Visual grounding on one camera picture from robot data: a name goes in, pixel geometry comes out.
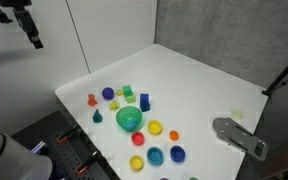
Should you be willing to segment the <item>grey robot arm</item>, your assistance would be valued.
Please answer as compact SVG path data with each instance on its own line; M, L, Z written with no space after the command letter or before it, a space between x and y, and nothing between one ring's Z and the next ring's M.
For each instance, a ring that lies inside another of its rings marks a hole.
M52 169L49 157L32 153L0 133L0 180L48 180Z

